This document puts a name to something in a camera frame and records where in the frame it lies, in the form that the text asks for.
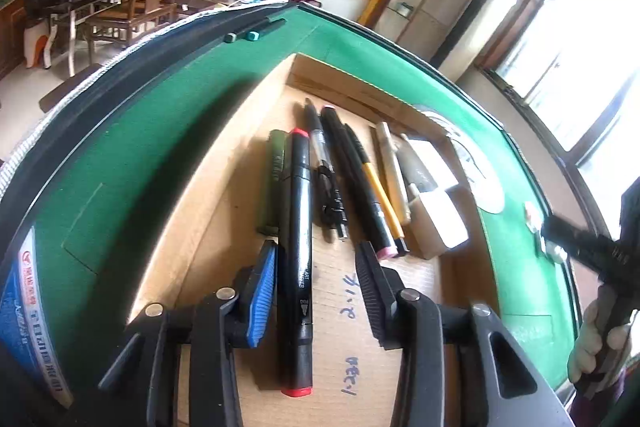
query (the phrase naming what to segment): black pen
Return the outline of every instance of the black pen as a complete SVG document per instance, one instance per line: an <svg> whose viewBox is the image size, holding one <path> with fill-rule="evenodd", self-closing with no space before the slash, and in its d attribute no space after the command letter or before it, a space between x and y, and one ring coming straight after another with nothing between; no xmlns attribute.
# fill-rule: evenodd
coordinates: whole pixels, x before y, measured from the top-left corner
<svg viewBox="0 0 640 427"><path fill-rule="evenodd" d="M342 125L335 109L325 105L320 112L324 128L330 135L331 144L340 161L343 177L347 181L356 213L367 239L376 250L378 259L389 259L398 255L398 247L386 225L385 214L376 199L369 181L362 170L362 162Z"/></svg>
<svg viewBox="0 0 640 427"><path fill-rule="evenodd" d="M311 394L313 322L311 302L311 168L309 137L287 136L280 177L278 229L278 367L283 394Z"/></svg>
<svg viewBox="0 0 640 427"><path fill-rule="evenodd" d="M320 220L335 229L340 239L347 237L347 215L335 179L334 166L326 148L324 130L318 113L311 100L305 99L306 129L311 140L312 160L318 170L318 196L320 200Z"/></svg>
<svg viewBox="0 0 640 427"><path fill-rule="evenodd" d="M406 255L409 253L409 249L406 247L406 243L404 242L404 232L402 231L402 227L398 221L398 216L396 216L396 212L391 206L389 198L386 196L385 189L382 187L382 183L380 183L376 168L371 163L371 160L369 160L369 155L367 155L367 152L364 150L360 139L353 129L349 127L349 124L345 124L344 128L346 129L347 134L351 139L351 143L355 146L358 157L362 162L364 175L367 177L369 185L373 188L373 193L375 194L376 199L380 202L382 211L385 213L386 224L391 232L391 237L394 238L396 247L398 247L398 253L399 255Z"/></svg>

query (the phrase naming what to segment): teal marker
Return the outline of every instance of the teal marker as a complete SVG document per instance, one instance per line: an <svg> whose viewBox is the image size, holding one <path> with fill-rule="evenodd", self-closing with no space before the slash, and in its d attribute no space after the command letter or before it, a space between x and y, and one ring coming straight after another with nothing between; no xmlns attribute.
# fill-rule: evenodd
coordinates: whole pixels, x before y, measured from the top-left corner
<svg viewBox="0 0 640 427"><path fill-rule="evenodd" d="M287 22L286 19L277 19L272 23L267 24L266 26L254 28L253 30L247 32L246 39L248 41L257 41L260 37L263 37L283 26L285 22Z"/></svg>

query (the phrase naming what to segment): label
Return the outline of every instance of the label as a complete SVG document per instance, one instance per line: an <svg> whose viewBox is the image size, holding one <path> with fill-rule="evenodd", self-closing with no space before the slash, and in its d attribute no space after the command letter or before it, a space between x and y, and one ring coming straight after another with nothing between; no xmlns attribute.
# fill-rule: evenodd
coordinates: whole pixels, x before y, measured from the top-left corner
<svg viewBox="0 0 640 427"><path fill-rule="evenodd" d="M32 378L46 383L63 406L73 400L56 359L42 310L34 228L31 227L9 271L0 300L0 339Z"/></svg>

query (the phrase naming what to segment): black marker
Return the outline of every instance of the black marker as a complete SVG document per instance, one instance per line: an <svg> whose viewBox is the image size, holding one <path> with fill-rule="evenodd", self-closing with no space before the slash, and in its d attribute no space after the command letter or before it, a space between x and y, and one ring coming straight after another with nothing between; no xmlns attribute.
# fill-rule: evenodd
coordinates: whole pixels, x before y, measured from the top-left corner
<svg viewBox="0 0 640 427"><path fill-rule="evenodd" d="M264 28L265 26L268 26L270 23L271 21L267 17L264 17L263 19L260 19L258 22L252 22L249 24L245 24L244 26L240 26L240 28L238 28L238 30L235 32L229 32L228 34L225 35L223 40L227 44L232 44L233 42L236 42L238 39L244 39L247 33L251 31L258 31L260 30L260 28Z"/></svg>
<svg viewBox="0 0 640 427"><path fill-rule="evenodd" d="M306 130L311 140L314 167L318 170L318 199L320 200L320 219L324 225L335 229L340 239L347 237L347 215L344 212L342 197L335 180L334 166L326 148L324 130L318 113L311 100L305 99Z"/></svg>
<svg viewBox="0 0 640 427"><path fill-rule="evenodd" d="M376 199L369 181L362 170L362 162L335 109L325 105L320 112L324 129L329 133L331 144L340 159L343 177L347 181L356 213L367 239L376 250L378 259L389 259L398 255L398 247L391 237L380 202Z"/></svg>
<svg viewBox="0 0 640 427"><path fill-rule="evenodd" d="M278 365L282 393L311 394L313 388L311 309L311 167L309 136L287 136L280 178L278 233Z"/></svg>

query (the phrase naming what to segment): clamp jaw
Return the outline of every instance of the clamp jaw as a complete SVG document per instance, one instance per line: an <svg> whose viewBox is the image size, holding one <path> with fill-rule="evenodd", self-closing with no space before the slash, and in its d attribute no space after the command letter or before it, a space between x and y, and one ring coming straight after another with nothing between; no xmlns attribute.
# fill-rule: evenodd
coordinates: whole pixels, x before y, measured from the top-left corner
<svg viewBox="0 0 640 427"><path fill-rule="evenodd" d="M170 427L177 424L180 344L191 344L191 427L241 427L233 348L257 347L273 296L277 245L194 307L146 306L125 329L97 387L80 395L62 426Z"/></svg>
<svg viewBox="0 0 640 427"><path fill-rule="evenodd" d="M464 427L573 426L554 391L486 304L437 305L380 266L370 243L356 272L373 336L402 349L392 427L444 425L444 344L458 349Z"/></svg>

